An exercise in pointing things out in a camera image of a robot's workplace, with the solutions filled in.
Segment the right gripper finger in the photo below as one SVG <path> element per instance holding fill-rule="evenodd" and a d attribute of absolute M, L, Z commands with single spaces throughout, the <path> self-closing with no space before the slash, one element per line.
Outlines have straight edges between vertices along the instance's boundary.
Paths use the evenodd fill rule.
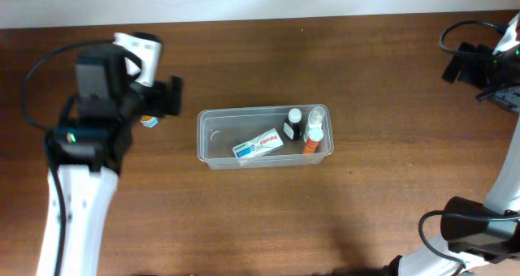
<path fill-rule="evenodd" d="M 478 101 L 491 101 L 500 108 L 519 113 L 519 85 L 483 91 L 475 97 Z"/>
<path fill-rule="evenodd" d="M 462 42 L 458 46 L 458 49 L 470 53 L 485 55 L 492 54 L 492 49 L 485 45 L 474 46 L 467 42 Z M 445 68 L 441 79 L 450 84 L 454 83 L 456 80 L 467 84 L 486 84 L 487 64 L 487 61 L 479 59 L 453 56 L 452 60 L 448 63 L 448 66 Z"/>

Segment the small jar gold lid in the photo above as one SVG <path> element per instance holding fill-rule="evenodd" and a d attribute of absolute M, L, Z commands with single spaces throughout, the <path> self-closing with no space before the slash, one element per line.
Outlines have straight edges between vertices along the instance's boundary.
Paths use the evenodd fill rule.
<path fill-rule="evenodd" d="M 142 116 L 140 122 L 145 127 L 154 127 L 158 124 L 158 118 L 153 116 Z"/>

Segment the white Panadol box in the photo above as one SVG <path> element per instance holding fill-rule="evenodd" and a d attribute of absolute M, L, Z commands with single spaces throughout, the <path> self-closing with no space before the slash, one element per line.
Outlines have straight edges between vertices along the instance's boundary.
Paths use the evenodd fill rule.
<path fill-rule="evenodd" d="M 261 135 L 238 144 L 232 148 L 236 158 L 261 157 L 284 147 L 280 134 L 275 128 L 262 133 Z"/>

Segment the dark syrup bottle white cap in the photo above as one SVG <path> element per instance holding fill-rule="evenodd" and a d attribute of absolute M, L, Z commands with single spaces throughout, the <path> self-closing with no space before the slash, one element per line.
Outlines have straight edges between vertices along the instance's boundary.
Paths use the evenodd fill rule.
<path fill-rule="evenodd" d="M 284 134 L 290 140 L 300 140 L 301 138 L 301 119 L 302 112 L 298 108 L 292 108 L 284 120 Z"/>

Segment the white lotion bottle clear cap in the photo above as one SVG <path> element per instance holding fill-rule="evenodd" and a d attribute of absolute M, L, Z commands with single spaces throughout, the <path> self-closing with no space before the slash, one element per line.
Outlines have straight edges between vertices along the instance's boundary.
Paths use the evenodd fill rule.
<path fill-rule="evenodd" d="M 312 111 L 309 113 L 307 123 L 305 125 L 305 131 L 303 135 L 303 140 L 307 141 L 307 138 L 309 136 L 309 132 L 313 128 L 322 128 L 323 120 L 326 116 L 326 111 L 323 107 L 317 106 L 312 109 Z"/>

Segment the orange tube white cap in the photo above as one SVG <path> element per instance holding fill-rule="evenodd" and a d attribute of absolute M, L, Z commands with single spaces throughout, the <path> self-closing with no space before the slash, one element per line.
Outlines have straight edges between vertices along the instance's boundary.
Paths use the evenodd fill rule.
<path fill-rule="evenodd" d="M 308 136 L 305 140 L 305 146 L 302 150 L 303 154 L 312 154 L 316 151 L 320 141 L 324 137 L 324 132 L 319 127 L 313 127 L 308 131 Z"/>

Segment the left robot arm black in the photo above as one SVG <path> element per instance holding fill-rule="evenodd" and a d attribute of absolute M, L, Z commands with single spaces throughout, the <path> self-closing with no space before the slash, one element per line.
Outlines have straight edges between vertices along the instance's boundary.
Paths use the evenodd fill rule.
<path fill-rule="evenodd" d="M 132 126 L 180 112 L 182 80 L 155 81 L 159 43 L 95 45 L 76 60 L 77 93 L 44 139 L 49 204 L 39 275 L 95 275 Z"/>

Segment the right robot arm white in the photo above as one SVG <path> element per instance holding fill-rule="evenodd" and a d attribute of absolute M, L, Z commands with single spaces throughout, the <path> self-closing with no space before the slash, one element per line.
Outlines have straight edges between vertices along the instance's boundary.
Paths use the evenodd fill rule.
<path fill-rule="evenodd" d="M 462 42 L 446 45 L 447 36 L 462 26 L 497 31 L 494 47 Z M 519 18 L 507 24 L 463 20 L 447 27 L 439 47 L 452 55 L 443 81 L 460 81 L 477 89 L 477 101 L 489 101 L 519 113 Z M 455 196 L 443 209 L 418 221 L 422 247 L 397 256 L 384 266 L 384 275 L 469 275 L 475 268 L 519 258 L 519 131 L 513 131 L 505 161 L 482 201 Z"/>

